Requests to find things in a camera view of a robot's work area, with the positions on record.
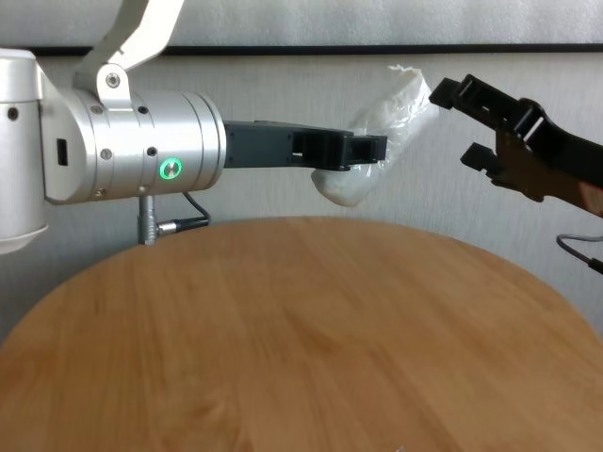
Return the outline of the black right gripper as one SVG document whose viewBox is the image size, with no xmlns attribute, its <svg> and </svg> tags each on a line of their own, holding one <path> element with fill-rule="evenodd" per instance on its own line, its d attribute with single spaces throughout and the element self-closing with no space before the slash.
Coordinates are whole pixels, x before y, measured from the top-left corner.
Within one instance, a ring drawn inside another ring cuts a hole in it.
<svg viewBox="0 0 603 452">
<path fill-rule="evenodd" d="M 444 78 L 429 100 L 497 130 L 497 154 L 473 143 L 461 157 L 494 186 L 508 186 L 506 172 L 510 184 L 533 201 L 553 197 L 602 216 L 600 145 L 564 131 L 537 103 L 515 99 L 472 74 L 460 82 Z"/>
</svg>

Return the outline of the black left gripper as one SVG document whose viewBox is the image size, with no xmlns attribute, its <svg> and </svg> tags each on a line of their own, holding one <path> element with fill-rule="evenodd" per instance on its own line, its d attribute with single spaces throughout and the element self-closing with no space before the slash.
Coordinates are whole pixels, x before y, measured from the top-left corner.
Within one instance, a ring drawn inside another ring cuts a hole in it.
<svg viewBox="0 0 603 452">
<path fill-rule="evenodd" d="M 300 167 L 348 171 L 354 165 L 384 161 L 385 136 L 348 131 L 302 129 L 275 121 L 226 121 L 226 169 Z"/>
</svg>

